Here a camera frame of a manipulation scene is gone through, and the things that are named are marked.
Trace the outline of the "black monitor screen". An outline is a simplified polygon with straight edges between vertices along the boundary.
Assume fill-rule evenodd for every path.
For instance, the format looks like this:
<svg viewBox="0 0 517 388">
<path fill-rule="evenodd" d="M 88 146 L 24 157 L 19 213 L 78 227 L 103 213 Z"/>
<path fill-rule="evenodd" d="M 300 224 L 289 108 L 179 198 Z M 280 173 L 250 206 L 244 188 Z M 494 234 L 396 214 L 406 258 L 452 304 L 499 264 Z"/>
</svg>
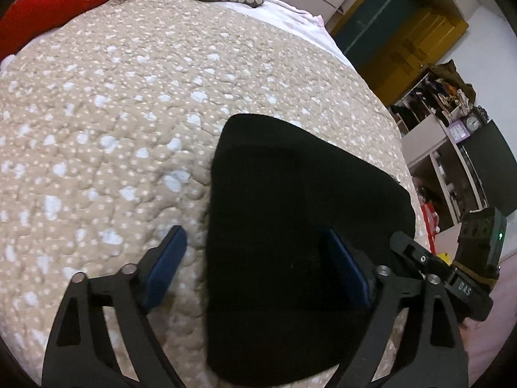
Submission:
<svg viewBox="0 0 517 388">
<path fill-rule="evenodd" d="M 494 121 L 475 131 L 461 146 L 479 177 L 490 207 L 512 215 L 517 203 L 515 156 Z"/>
</svg>

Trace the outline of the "small analog clock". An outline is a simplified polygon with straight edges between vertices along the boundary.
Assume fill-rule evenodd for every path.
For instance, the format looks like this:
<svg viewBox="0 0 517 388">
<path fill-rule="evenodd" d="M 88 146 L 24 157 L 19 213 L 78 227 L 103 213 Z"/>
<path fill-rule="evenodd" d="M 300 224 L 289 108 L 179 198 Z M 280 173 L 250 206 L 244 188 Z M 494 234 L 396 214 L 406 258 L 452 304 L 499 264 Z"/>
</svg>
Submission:
<svg viewBox="0 0 517 388">
<path fill-rule="evenodd" d="M 464 125 L 470 133 L 473 133 L 483 126 L 483 121 L 476 114 L 469 114 L 464 117 Z"/>
</svg>

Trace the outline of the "white bed sheet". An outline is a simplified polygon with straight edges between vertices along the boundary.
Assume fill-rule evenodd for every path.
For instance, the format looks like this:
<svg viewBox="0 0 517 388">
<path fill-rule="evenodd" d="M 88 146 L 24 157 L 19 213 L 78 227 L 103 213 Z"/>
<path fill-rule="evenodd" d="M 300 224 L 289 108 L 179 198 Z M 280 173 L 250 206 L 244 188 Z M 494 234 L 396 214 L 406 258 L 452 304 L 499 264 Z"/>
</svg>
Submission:
<svg viewBox="0 0 517 388">
<path fill-rule="evenodd" d="M 313 16 L 310 12 L 298 9 L 282 0 L 266 0 L 263 5 L 257 8 L 233 2 L 219 2 L 216 5 L 229 8 L 248 17 L 254 17 L 289 32 L 332 54 L 352 70 L 355 69 L 328 33 L 321 16 Z"/>
</svg>

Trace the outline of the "black pants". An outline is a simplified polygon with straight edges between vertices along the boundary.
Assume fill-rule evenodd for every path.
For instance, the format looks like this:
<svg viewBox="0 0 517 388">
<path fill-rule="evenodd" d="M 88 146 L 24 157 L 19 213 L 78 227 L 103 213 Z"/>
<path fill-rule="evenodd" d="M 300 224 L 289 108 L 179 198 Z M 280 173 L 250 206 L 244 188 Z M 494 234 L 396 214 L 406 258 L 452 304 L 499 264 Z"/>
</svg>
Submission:
<svg viewBox="0 0 517 388">
<path fill-rule="evenodd" d="M 355 356 L 374 270 L 411 271 L 392 234 L 415 235 L 390 174 L 288 122 L 237 114 L 211 166 L 208 366 L 238 386 L 311 377 Z"/>
</svg>

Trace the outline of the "red box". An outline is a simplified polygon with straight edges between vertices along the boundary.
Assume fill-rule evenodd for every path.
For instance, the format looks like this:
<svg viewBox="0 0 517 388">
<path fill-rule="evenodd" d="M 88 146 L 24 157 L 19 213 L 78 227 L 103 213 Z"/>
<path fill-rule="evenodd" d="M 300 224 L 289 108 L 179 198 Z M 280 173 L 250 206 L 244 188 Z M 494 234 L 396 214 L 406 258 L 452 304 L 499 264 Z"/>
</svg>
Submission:
<svg viewBox="0 0 517 388">
<path fill-rule="evenodd" d="M 431 202 L 421 203 L 421 212 L 423 214 L 424 222 L 427 230 L 427 239 L 429 242 L 430 250 L 433 254 L 436 254 L 435 238 L 439 232 L 439 216 L 434 209 Z"/>
</svg>

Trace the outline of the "yellow wooden door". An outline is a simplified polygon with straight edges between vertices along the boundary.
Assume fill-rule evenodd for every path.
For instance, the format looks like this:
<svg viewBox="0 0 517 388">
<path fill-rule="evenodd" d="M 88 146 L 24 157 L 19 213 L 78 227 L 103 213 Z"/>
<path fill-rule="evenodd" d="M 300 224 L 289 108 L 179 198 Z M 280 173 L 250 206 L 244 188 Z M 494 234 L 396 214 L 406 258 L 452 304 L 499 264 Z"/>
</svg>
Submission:
<svg viewBox="0 0 517 388">
<path fill-rule="evenodd" d="M 469 24 L 426 7 L 416 11 L 357 72 L 385 106 L 399 101 L 462 38 Z"/>
</svg>

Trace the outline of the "white shelf unit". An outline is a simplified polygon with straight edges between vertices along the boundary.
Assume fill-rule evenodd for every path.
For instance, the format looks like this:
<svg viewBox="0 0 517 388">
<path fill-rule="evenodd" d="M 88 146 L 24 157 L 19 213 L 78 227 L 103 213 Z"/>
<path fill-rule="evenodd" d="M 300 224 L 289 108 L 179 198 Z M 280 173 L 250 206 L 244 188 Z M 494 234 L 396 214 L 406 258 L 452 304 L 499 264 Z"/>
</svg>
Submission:
<svg viewBox="0 0 517 388">
<path fill-rule="evenodd" d="M 439 229 L 460 223 L 471 210 L 489 204 L 466 150 L 473 133 L 464 117 L 476 114 L 483 126 L 485 110 L 471 102 L 473 87 L 464 82 L 453 62 L 427 68 L 399 101 L 388 107 L 402 135 L 404 158 L 421 202 L 431 202 Z"/>
</svg>

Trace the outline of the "beige spotted quilt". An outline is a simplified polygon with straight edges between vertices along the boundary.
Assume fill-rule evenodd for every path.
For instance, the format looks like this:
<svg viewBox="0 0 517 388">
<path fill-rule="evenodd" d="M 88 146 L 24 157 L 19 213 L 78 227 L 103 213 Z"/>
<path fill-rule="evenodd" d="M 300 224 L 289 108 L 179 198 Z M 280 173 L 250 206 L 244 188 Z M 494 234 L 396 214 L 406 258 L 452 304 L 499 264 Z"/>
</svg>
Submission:
<svg viewBox="0 0 517 388">
<path fill-rule="evenodd" d="M 209 172 L 227 120 L 274 116 L 414 185 L 400 131 L 351 64 L 260 8 L 110 0 L 1 71 L 1 336 L 40 381 L 76 272 L 139 260 L 175 224 L 188 247 L 151 316 L 189 387 L 220 387 L 203 333 Z"/>
</svg>

